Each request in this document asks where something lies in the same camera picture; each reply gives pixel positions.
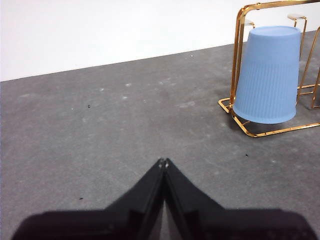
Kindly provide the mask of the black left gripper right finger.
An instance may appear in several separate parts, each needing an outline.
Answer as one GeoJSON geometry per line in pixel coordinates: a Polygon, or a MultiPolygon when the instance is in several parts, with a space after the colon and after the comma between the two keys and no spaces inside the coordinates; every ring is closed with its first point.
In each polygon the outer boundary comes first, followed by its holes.
{"type": "Polygon", "coordinates": [[[299,213],[270,208],[224,208],[164,161],[165,201],[184,240],[316,240],[299,213]]]}

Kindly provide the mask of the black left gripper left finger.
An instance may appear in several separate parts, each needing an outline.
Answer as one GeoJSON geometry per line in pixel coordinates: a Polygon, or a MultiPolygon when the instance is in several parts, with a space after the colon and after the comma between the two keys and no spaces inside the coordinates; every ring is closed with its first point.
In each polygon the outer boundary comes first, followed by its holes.
{"type": "Polygon", "coordinates": [[[163,206],[165,160],[159,159],[104,209],[47,211],[21,222],[14,240],[147,240],[163,206]]]}

